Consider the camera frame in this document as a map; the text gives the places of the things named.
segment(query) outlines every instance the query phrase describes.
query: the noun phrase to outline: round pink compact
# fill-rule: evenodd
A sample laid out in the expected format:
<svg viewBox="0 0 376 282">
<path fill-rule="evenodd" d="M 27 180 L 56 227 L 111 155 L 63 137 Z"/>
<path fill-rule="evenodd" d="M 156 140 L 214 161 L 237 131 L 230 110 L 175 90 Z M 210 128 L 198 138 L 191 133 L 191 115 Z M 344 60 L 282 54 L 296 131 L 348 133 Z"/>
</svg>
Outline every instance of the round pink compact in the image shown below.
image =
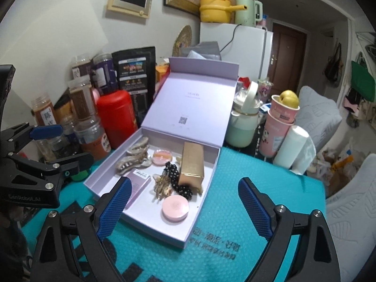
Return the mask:
<svg viewBox="0 0 376 282">
<path fill-rule="evenodd" d="M 162 212 L 169 221 L 182 221 L 189 212 L 188 201 L 183 196 L 171 195 L 163 202 Z"/>
<path fill-rule="evenodd" d="M 165 165 L 172 161 L 172 153 L 168 150 L 158 149 L 153 154 L 153 163 L 155 165 Z"/>
</svg>

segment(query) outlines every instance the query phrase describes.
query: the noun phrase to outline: refrigerator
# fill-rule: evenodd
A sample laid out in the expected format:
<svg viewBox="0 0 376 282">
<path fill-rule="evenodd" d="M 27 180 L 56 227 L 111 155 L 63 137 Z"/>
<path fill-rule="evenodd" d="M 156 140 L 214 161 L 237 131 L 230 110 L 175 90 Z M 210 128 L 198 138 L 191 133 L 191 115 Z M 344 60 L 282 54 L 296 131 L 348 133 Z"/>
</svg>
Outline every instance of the refrigerator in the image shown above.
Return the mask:
<svg viewBox="0 0 376 282">
<path fill-rule="evenodd" d="M 235 24 L 201 22 L 200 42 L 217 41 L 223 61 L 239 64 L 239 77 L 256 82 L 265 79 L 270 65 L 273 33 L 255 27 Z"/>
</svg>

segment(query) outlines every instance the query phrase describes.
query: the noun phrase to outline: pink paper cup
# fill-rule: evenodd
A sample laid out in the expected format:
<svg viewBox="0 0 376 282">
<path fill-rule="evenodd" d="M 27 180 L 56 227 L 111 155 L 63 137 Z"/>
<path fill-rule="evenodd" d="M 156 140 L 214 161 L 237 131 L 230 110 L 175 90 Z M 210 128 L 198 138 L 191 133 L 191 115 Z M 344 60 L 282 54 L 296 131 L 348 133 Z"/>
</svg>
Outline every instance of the pink paper cup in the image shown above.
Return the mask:
<svg viewBox="0 0 376 282">
<path fill-rule="evenodd" d="M 300 107 L 298 108 L 287 107 L 286 105 L 283 105 L 279 101 L 277 101 L 278 97 L 279 95 L 271 96 L 270 114 L 276 119 L 284 123 L 288 123 L 288 124 L 294 123 L 295 116 L 300 110 Z"/>
<path fill-rule="evenodd" d="M 288 130 L 293 125 L 294 123 L 287 124 L 276 119 L 268 111 L 259 152 L 266 158 L 274 157 L 285 139 Z"/>
</svg>

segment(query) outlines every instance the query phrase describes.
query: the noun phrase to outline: mint green thermos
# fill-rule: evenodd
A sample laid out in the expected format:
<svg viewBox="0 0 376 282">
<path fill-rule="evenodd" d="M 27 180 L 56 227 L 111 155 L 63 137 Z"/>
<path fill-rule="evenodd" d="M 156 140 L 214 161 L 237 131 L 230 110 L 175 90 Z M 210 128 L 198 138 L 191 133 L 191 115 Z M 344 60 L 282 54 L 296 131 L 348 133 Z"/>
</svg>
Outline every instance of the mint green thermos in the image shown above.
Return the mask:
<svg viewBox="0 0 376 282">
<path fill-rule="evenodd" d="M 245 5 L 247 10 L 235 13 L 235 24 L 255 27 L 262 20 L 262 3 L 255 0 L 236 0 L 236 5 Z"/>
</svg>

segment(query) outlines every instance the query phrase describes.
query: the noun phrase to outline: cosmetic box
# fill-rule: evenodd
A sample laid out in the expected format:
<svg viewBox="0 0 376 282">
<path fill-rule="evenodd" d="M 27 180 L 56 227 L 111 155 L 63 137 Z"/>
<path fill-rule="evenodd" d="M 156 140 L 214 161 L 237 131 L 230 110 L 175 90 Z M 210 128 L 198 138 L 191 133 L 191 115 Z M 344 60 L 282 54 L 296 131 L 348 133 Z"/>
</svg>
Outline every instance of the cosmetic box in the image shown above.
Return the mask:
<svg viewBox="0 0 376 282">
<path fill-rule="evenodd" d="M 119 180 L 116 163 L 142 136 L 149 138 L 148 153 L 167 149 L 173 164 L 181 157 L 184 142 L 204 146 L 204 180 L 202 195 L 194 194 L 189 213 L 181 222 L 170 222 L 162 213 L 164 200 L 155 200 L 152 178 L 121 218 L 157 239 L 185 248 L 210 189 L 220 149 L 223 144 L 234 99 L 239 65 L 217 60 L 170 58 L 171 73 L 140 129 L 119 146 L 85 181 L 85 186 L 98 198 L 109 192 Z M 152 165 L 141 171 L 162 174 L 163 166 Z"/>
</svg>

